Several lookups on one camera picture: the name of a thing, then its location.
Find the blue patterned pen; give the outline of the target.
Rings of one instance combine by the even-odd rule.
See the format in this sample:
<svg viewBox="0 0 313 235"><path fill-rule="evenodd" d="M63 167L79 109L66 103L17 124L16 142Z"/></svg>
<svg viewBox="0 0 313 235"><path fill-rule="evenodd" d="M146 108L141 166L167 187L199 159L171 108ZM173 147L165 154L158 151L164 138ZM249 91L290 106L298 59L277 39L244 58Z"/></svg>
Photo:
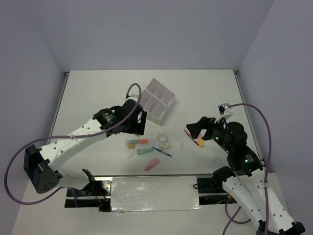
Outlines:
<svg viewBox="0 0 313 235"><path fill-rule="evenodd" d="M154 146L152 146L151 148L152 148L153 150L155 150L155 151L157 151L157 152L163 154L163 155L166 155L166 156L168 156L168 157L172 157L171 154L169 154L169 153L167 153L167 152L165 152L165 151L163 151L163 150L161 150L161 149L158 149L158 148L156 148L156 147L154 147Z"/></svg>

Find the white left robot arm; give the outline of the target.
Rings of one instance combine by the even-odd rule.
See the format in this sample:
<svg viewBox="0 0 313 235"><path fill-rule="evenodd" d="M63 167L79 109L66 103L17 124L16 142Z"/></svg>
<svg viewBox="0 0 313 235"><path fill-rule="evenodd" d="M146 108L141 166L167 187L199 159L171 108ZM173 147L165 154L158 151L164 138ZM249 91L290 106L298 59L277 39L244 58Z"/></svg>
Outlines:
<svg viewBox="0 0 313 235"><path fill-rule="evenodd" d="M114 134L143 135L147 112L133 99L122 106L102 109L87 123L64 138L37 148L30 145L24 153L24 170L38 194L55 187L74 188L91 195L101 184L87 169L72 170L62 165L90 145Z"/></svg>

